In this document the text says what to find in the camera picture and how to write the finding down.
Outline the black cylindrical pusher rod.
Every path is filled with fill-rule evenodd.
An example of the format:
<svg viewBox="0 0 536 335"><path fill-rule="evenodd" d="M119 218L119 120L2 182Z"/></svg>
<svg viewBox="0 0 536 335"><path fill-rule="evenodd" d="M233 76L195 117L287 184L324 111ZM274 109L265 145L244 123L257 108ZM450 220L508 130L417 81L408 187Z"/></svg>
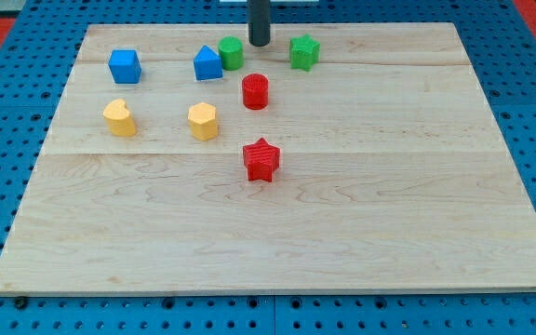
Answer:
<svg viewBox="0 0 536 335"><path fill-rule="evenodd" d="M248 0L248 41L254 47L265 47L271 41L270 0Z"/></svg>

